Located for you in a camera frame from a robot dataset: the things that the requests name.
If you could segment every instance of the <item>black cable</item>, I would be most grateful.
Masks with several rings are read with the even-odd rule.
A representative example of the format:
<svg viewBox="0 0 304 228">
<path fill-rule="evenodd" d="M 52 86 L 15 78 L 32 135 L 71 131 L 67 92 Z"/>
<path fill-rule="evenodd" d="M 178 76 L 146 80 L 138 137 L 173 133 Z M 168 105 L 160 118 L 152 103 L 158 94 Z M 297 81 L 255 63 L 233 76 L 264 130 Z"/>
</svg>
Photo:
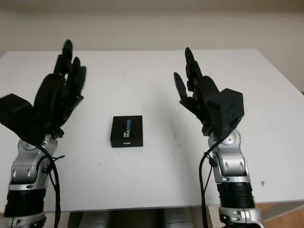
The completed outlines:
<svg viewBox="0 0 304 228">
<path fill-rule="evenodd" d="M 54 191 L 55 191 L 55 224 L 54 224 L 54 228 L 57 228 L 59 225 L 59 221 L 60 221 L 60 217 L 61 217 L 61 208 L 60 208 L 60 185 L 59 185 L 59 176 L 58 176 L 58 171 L 55 165 L 55 162 L 52 158 L 52 156 L 47 152 L 46 149 L 44 149 L 42 146 L 40 145 L 35 145 L 38 149 L 40 149 L 45 156 L 48 158 L 49 162 L 50 162 L 50 167 L 54 172 L 54 177 L 55 177 L 55 182 L 53 182 L 52 177 L 50 175 L 50 179 L 51 182 L 53 184 L 54 187 Z"/>
<path fill-rule="evenodd" d="M 211 176 L 212 168 L 213 168 L 213 167 L 212 167 L 212 166 L 210 166 L 210 171 L 209 171 L 208 179 L 207 179 L 207 182 L 206 182 L 206 185 L 205 185 L 204 193 L 205 193 L 205 192 L 206 192 L 206 190 L 207 190 L 207 186 L 208 186 L 209 179 L 210 179 L 210 176 Z"/>
<path fill-rule="evenodd" d="M 59 156 L 59 157 L 53 157 L 54 161 L 57 161 L 58 159 L 64 158 L 65 155 Z"/>
<path fill-rule="evenodd" d="M 204 153 L 204 156 L 201 158 L 199 163 L 199 184 L 200 184 L 200 194 L 201 194 L 201 215 L 203 218 L 203 226 L 204 228 L 208 228 L 208 220 L 207 220 L 207 213 L 206 213 L 206 202 L 205 202 L 205 191 L 204 191 L 204 184 L 203 184 L 203 176 L 202 176 L 202 167 L 203 162 L 206 159 L 206 157 L 213 151 L 218 145 L 221 144 L 221 141 L 216 142 L 213 146 L 207 150 L 207 152 Z"/>
</svg>

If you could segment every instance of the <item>robotic arm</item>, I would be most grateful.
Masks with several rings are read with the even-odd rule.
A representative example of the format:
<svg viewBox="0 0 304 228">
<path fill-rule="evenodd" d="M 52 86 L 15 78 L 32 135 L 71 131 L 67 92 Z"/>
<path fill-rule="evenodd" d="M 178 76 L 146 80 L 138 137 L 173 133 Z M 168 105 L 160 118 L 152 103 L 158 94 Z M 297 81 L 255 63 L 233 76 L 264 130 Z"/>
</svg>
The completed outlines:
<svg viewBox="0 0 304 228">
<path fill-rule="evenodd" d="M 181 77 L 174 73 L 180 103 L 197 116 L 203 124 L 203 135 L 209 137 L 210 150 L 204 154 L 199 166 L 203 225 L 208 227 L 201 168 L 204 159 L 213 151 L 209 162 L 220 195 L 221 222 L 226 228 L 263 228 L 261 213 L 255 207 L 251 193 L 247 163 L 240 150 L 241 136 L 236 130 L 244 116 L 243 95 L 231 89 L 220 92 L 210 77 L 202 75 L 189 48 L 185 50 L 185 57 L 187 87 L 193 96 L 187 96 Z"/>
<path fill-rule="evenodd" d="M 78 57 L 72 60 L 73 46 L 67 40 L 58 56 L 54 73 L 43 80 L 34 106 L 15 94 L 0 98 L 0 122 L 19 137 L 18 155 L 11 167 L 11 179 L 1 227 L 40 228 L 46 217 L 44 197 L 50 177 L 56 194 L 55 227 L 60 220 L 60 187 L 52 158 L 61 126 L 83 99 L 81 91 L 86 68 Z M 54 172 L 55 182 L 51 177 Z"/>
</svg>

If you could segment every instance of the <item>product box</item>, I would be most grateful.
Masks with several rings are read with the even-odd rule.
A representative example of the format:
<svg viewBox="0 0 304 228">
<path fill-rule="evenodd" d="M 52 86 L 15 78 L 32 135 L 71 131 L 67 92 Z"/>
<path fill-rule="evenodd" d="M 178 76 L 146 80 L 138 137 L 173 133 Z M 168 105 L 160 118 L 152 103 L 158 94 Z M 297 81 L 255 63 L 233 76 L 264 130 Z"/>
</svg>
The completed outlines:
<svg viewBox="0 0 304 228">
<path fill-rule="evenodd" d="M 111 130 L 112 147 L 143 146 L 143 116 L 114 116 Z"/>
</svg>

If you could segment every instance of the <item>ribbed black cylinder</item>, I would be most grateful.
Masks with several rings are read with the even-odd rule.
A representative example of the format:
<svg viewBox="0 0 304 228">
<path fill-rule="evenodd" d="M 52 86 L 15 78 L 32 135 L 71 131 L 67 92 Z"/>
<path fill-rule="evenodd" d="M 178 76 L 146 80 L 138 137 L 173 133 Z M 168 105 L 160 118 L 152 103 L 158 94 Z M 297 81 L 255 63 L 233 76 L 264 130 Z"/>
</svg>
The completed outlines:
<svg viewBox="0 0 304 228">
<path fill-rule="evenodd" d="M 254 208 L 250 183 L 221 183 L 218 184 L 221 206 L 224 208 Z"/>
<path fill-rule="evenodd" d="M 9 190 L 4 217 L 20 217 L 43 212 L 45 189 L 39 190 Z"/>
</svg>

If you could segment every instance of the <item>white tabletop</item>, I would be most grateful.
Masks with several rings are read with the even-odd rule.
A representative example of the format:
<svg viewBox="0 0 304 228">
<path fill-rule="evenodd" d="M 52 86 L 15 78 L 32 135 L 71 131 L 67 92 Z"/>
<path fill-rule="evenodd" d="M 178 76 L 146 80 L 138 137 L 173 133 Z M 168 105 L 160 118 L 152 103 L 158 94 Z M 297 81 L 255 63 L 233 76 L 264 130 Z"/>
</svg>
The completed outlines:
<svg viewBox="0 0 304 228">
<path fill-rule="evenodd" d="M 9 52 L 0 60 L 0 96 L 30 102 L 59 52 Z M 87 66 L 85 99 L 63 126 L 56 155 L 63 211 L 200 204 L 198 166 L 208 149 L 201 123 L 179 104 L 184 51 L 78 51 Z M 244 94 L 238 126 L 256 202 L 304 200 L 304 97 L 258 51 L 194 50 L 220 90 Z M 114 115 L 142 115 L 144 146 L 111 148 Z M 6 204 L 17 136 L 0 127 L 0 211 Z M 203 169 L 207 176 L 209 167 Z M 212 176 L 207 204 L 218 204 Z M 54 210 L 49 185 L 45 210 Z"/>
</svg>

